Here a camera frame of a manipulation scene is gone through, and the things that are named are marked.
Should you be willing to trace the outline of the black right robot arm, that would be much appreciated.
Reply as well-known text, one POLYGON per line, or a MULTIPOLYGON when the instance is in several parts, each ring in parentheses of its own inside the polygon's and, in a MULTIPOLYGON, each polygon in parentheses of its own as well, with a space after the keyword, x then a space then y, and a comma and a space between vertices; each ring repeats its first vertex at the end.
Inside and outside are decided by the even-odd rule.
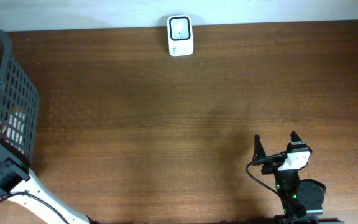
POLYGON ((338 219, 320 219, 326 186, 313 179, 300 179, 299 171, 304 169, 313 150, 295 132, 291 132, 287 148, 278 154, 267 156, 260 136, 254 136, 252 161, 246 166, 246 173, 266 189, 277 195, 282 203, 283 215, 276 215, 273 223, 341 223, 338 219), (274 175, 275 187, 254 177, 249 167, 261 166, 261 174, 274 175))

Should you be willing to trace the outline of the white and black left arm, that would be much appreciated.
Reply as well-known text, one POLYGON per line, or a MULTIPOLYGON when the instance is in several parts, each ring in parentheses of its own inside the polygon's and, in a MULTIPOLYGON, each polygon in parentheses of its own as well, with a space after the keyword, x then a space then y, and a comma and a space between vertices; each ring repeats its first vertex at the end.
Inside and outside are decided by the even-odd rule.
POLYGON ((23 137, 0 136, 0 203, 15 202, 46 223, 93 223, 49 191, 32 170, 32 150, 23 137))

